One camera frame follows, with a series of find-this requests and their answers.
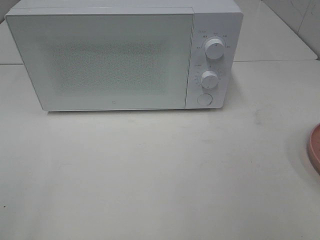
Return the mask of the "white round door button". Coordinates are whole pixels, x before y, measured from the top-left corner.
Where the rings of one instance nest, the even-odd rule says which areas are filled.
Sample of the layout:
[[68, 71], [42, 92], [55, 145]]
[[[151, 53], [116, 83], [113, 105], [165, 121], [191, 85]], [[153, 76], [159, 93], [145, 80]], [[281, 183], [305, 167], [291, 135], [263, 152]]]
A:
[[197, 98], [197, 103], [201, 106], [209, 106], [213, 102], [211, 94], [204, 93]]

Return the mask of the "pink round plate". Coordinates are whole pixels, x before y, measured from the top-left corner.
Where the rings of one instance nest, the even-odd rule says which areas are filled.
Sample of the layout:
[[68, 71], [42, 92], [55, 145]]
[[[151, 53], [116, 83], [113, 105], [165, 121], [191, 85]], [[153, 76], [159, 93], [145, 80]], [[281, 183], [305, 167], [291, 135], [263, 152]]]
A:
[[310, 132], [307, 143], [307, 154], [309, 160], [317, 171], [320, 173], [320, 124], [317, 124]]

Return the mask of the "lower white round knob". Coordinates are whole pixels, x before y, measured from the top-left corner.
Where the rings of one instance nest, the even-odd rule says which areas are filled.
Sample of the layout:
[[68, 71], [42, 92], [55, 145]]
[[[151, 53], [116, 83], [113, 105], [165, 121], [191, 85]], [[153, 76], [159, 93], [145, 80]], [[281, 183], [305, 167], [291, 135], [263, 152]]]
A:
[[204, 89], [213, 89], [219, 83], [218, 75], [214, 71], [205, 71], [200, 77], [200, 83]]

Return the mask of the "white round knob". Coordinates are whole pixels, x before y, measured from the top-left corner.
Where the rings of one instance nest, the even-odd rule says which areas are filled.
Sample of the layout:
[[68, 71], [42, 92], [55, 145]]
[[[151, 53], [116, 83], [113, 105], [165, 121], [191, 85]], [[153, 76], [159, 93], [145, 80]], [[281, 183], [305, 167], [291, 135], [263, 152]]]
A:
[[210, 60], [217, 60], [224, 55], [225, 42], [219, 37], [212, 37], [204, 43], [205, 55]]
[[213, 89], [219, 83], [218, 75], [214, 71], [205, 71], [200, 77], [200, 83], [204, 89]]

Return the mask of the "upper white round knob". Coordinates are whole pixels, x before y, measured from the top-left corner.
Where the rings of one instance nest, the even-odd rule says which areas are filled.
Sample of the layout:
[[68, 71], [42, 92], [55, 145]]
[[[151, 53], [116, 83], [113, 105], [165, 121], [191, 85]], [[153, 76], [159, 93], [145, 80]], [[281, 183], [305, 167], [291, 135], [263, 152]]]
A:
[[225, 42], [219, 37], [212, 37], [204, 43], [205, 55], [210, 60], [217, 60], [224, 55]]

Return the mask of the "white microwave oven body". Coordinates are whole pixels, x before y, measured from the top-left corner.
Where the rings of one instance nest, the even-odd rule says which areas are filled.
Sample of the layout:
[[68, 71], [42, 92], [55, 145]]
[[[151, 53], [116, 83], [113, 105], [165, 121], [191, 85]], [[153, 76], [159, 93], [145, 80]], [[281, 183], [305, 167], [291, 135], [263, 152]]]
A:
[[[193, 15], [185, 106], [179, 109], [221, 108], [244, 17], [233, 0], [21, 0], [8, 11], [5, 20], [7, 23], [8, 16], [22, 15], [156, 14]], [[223, 56], [215, 60], [206, 57], [204, 48], [206, 40], [213, 37], [221, 38], [225, 43]], [[206, 71], [217, 74], [219, 81], [215, 88], [202, 87], [201, 75]], [[198, 104], [197, 98], [201, 94], [212, 95], [209, 106]]]

